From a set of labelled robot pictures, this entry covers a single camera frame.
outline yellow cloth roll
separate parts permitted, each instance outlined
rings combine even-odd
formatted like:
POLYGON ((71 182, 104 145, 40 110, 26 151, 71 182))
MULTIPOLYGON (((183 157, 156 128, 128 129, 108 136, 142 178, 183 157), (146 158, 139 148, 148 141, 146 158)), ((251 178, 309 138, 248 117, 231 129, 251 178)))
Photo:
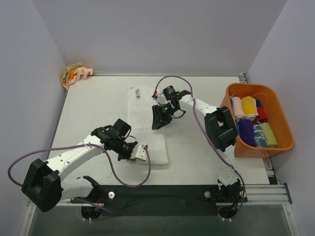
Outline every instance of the yellow cloth roll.
POLYGON ((276 140, 276 137, 274 135, 274 132, 272 132, 272 129, 268 123, 260 124, 260 127, 264 131, 265 139, 267 141, 267 145, 269 148, 275 148, 278 143, 276 140))
POLYGON ((243 97, 241 101, 246 119, 250 119, 251 121, 253 121, 255 117, 258 115, 256 100, 253 97, 247 96, 243 97))

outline blue cloth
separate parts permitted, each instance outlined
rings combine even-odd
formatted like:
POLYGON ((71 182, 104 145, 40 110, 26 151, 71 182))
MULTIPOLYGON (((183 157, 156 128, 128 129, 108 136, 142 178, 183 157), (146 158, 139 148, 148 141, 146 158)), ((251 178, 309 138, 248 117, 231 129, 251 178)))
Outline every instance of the blue cloth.
POLYGON ((237 128, 237 132, 238 132, 238 135, 240 135, 240 126, 238 125, 238 122, 236 122, 236 128, 237 128))
POLYGON ((249 119, 240 119, 238 125, 240 127, 240 138, 243 142, 252 147, 256 147, 252 121, 249 119))
POLYGON ((256 107, 262 107, 260 100, 256 99, 256 107))
POLYGON ((254 125, 254 137, 257 147, 267 148, 267 141, 265 139, 264 131, 259 125, 254 125))

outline white table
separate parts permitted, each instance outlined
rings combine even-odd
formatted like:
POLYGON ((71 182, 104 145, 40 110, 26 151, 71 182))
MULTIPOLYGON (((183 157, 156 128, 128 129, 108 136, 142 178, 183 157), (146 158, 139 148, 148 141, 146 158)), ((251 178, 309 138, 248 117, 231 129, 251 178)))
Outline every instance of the white table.
MULTIPOLYGON (((121 118, 127 121, 127 87, 155 85, 161 76, 93 76, 71 85, 58 124, 53 147, 75 145, 95 128, 112 125, 121 118)), ((185 77, 191 82, 194 96, 211 105, 219 106, 226 87, 238 83, 238 77, 185 77)), ((165 79, 160 87, 173 85, 176 90, 189 89, 176 78, 165 79)), ((153 166, 146 184, 217 184, 221 161, 208 145, 192 114, 191 107, 181 119, 166 126, 166 144, 169 165, 153 166)), ((50 153, 50 158, 61 152, 50 153)), ((117 175, 129 184, 141 182, 148 171, 147 165, 118 162, 117 154, 109 152, 117 175)), ((269 184, 262 159, 236 158, 235 168, 245 184, 269 184)), ((94 157, 67 178, 84 175, 99 184, 119 184, 111 173, 105 154, 94 157)))

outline gray wall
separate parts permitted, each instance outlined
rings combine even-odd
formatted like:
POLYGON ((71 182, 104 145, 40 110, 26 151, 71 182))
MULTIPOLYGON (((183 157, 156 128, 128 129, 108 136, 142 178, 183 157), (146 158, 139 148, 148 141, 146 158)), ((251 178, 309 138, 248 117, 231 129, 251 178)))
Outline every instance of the gray wall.
MULTIPOLYGON (((31 0, 1 1, 0 32, 0 231, 16 236, 27 198, 9 181, 7 168, 51 144, 64 98, 59 75, 65 63, 31 0)), ((14 169, 18 181, 36 157, 14 169)))
POLYGON ((287 183, 301 235, 314 235, 315 1, 288 0, 249 70, 251 83, 273 88, 295 136, 292 151, 274 156, 287 183))
POLYGON ((66 63, 105 74, 247 72, 286 0, 33 0, 66 63))

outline white towel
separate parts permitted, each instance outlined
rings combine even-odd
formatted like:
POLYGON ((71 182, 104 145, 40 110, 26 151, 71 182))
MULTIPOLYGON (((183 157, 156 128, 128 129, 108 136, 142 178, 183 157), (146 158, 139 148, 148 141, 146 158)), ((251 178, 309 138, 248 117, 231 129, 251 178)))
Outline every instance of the white towel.
MULTIPOLYGON (((147 144, 152 165, 168 165, 165 129, 152 130, 152 106, 157 102, 152 98, 155 86, 128 87, 128 124, 131 125, 131 135, 140 144, 147 144)), ((136 164, 148 164, 148 161, 136 160, 136 164)))

